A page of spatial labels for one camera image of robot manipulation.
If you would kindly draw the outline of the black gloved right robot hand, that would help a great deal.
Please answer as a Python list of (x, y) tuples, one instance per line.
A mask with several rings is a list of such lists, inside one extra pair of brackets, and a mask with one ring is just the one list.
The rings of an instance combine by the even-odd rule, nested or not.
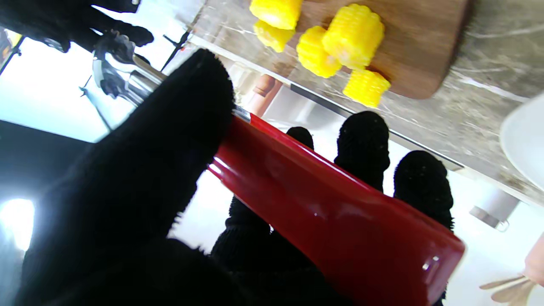
[(72, 43), (93, 53), (101, 33), (118, 31), (142, 47), (154, 41), (147, 29), (113, 19), (97, 7), (113, 12), (136, 13), (139, 0), (2, 0), (1, 27), (62, 53)]

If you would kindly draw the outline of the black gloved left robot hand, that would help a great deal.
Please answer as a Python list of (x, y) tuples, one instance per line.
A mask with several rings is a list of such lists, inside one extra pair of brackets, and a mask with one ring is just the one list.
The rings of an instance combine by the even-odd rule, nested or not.
[(223, 64), (197, 50), (35, 207), (16, 306), (441, 305), (464, 255), (447, 170), (412, 151), (383, 194), (389, 130), (309, 131), (233, 115)]

